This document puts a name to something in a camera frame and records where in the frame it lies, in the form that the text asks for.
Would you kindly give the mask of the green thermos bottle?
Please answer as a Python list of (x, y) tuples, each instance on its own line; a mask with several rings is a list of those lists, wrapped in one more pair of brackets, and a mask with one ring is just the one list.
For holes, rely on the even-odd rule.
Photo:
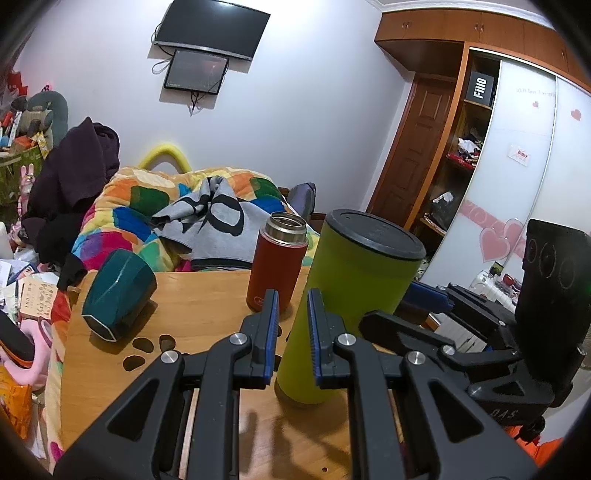
[[(425, 257), (423, 243), (399, 225), (366, 212), (332, 210), (325, 215), (304, 289), (318, 288), (325, 310), (341, 317), (349, 333), (359, 335), (366, 313), (394, 313)], [(276, 384), (298, 404), (315, 405), (329, 398), (327, 390), (315, 385), (305, 297), (298, 305)]]

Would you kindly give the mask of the dark teal cup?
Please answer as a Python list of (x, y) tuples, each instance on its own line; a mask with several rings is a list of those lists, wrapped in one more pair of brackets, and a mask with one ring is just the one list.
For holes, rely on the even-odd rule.
[(141, 257), (114, 250), (92, 281), (82, 318), (99, 338), (116, 343), (131, 329), (156, 288), (155, 274)]

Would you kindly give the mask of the orange jacket sleeve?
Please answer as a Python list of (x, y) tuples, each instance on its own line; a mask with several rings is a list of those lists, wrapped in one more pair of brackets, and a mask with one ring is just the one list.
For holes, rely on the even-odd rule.
[(549, 442), (542, 442), (540, 436), (532, 442), (526, 442), (518, 437), (520, 426), (505, 427), (505, 432), (534, 460), (538, 468), (542, 468), (560, 448), (563, 439), (558, 438)]

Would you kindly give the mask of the pink slipper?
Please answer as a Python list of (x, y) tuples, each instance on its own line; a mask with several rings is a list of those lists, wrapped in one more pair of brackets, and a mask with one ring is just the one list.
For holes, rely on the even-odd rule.
[(52, 347), (50, 324), (25, 319), (16, 325), (1, 313), (1, 364), (19, 385), (43, 389)]

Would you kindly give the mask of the brown wooden door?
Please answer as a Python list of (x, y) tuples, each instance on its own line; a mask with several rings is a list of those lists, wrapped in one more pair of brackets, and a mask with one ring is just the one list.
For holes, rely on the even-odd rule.
[(456, 82), (419, 75), (368, 211), (404, 226), (442, 137)]

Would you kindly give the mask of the red thermos bottle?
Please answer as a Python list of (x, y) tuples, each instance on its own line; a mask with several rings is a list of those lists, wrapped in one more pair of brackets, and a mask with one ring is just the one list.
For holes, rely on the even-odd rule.
[(280, 313), (287, 309), (307, 250), (304, 219), (287, 212), (267, 218), (257, 237), (247, 288), (246, 304), (252, 311), (263, 309), (267, 289), (279, 294)]

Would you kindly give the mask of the grey backpack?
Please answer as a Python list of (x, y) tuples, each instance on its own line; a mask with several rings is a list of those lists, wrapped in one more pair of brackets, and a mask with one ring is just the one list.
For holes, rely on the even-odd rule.
[(317, 199), (317, 187), (312, 182), (295, 185), (287, 194), (287, 202), (307, 221), (315, 212), (315, 199)]

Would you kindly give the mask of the white sliding wardrobe door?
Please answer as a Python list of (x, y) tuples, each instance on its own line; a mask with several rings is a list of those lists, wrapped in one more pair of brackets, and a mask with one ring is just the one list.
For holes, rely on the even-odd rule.
[(530, 219), (590, 229), (590, 95), (503, 59), (484, 150), (423, 282), (467, 287), (494, 263), (521, 280)]

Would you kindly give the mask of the black Fiio box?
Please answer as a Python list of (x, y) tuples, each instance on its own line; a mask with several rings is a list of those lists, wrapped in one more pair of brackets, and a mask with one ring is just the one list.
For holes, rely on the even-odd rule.
[(465, 99), (479, 105), (490, 107), (494, 85), (495, 78), (493, 76), (477, 71), (472, 71), (470, 74)]

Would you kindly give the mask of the grey black patterned cloth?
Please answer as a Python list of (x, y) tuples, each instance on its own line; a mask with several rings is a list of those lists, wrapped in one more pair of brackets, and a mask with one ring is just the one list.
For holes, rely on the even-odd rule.
[(192, 271), (249, 270), (269, 218), (255, 203), (237, 198), (228, 180), (213, 176), (152, 215), (151, 224)]

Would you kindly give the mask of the colourful quilt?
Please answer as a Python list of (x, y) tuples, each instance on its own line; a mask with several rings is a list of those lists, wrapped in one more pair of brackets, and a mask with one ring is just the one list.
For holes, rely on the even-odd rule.
[[(86, 271), (97, 270), (108, 254), (116, 249), (129, 250), (155, 272), (171, 272), (186, 264), (175, 245), (165, 242), (153, 231), (152, 217), (177, 199), (197, 191), (209, 178), (221, 177), (238, 200), (270, 214), (276, 211), (296, 213), (287, 196), (273, 180), (259, 172), (232, 167), (213, 167), (169, 175), (138, 167), (122, 167), (84, 211), (77, 237), (70, 248), (74, 264)], [(63, 455), (61, 431), (61, 383), (66, 355), (69, 322), (73, 302), (63, 291), (52, 308), (53, 345), (45, 385), (45, 409), (49, 470)]]

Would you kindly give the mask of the wooden wardrobe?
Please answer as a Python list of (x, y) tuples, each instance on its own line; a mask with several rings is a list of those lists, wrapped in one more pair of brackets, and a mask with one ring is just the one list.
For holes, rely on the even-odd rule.
[(430, 195), (442, 188), (444, 171), (452, 165), (447, 156), (457, 138), (474, 125), (483, 127), (491, 116), (491, 107), (465, 99), (472, 71), (498, 72), (495, 61), (477, 59), (476, 48), (528, 60), (565, 75), (584, 89), (590, 87), (583, 64), (555, 30), (506, 14), (443, 7), (385, 13), (375, 42), (415, 78), (423, 75), (456, 82), (433, 162), (403, 226), (407, 229), (419, 223)]

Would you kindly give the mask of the dark purple garment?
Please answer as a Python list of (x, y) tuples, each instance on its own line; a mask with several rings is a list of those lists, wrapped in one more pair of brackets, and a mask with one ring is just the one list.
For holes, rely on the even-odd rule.
[(90, 118), (70, 129), (43, 162), (22, 228), (40, 262), (59, 268), (61, 291), (87, 273), (73, 246), (86, 213), (118, 169), (117, 133)]

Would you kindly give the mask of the green basket of toys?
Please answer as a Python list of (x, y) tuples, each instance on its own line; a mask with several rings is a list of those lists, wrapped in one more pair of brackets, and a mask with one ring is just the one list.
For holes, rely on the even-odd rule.
[(29, 164), (34, 166), (33, 173), (38, 174), (41, 164), (51, 149), (45, 136), (38, 131), (39, 121), (31, 125), (29, 136), (19, 134), (22, 113), (10, 113), (7, 128), (1, 128), (1, 205), (15, 203), (19, 195), (20, 170)]

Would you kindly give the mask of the grey plush toy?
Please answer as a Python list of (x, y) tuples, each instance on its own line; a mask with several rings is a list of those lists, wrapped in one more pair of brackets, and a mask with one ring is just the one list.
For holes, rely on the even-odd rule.
[(58, 146), (68, 131), (66, 99), (53, 90), (41, 91), (29, 98), (21, 116), (19, 134), (29, 136), (31, 125), (36, 121), (39, 121), (38, 131), (45, 136), (48, 148)]

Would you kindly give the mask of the small black wall monitor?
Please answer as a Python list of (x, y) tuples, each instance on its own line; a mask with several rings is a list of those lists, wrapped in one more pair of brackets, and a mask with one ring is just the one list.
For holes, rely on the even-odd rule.
[(223, 56), (177, 49), (169, 64), (164, 88), (217, 95), (228, 63), (228, 58)]

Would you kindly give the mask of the black wall television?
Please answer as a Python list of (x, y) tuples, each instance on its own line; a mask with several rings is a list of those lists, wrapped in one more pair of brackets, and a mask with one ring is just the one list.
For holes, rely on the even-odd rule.
[(154, 42), (252, 61), (269, 20), (266, 12), (225, 1), (174, 0)]

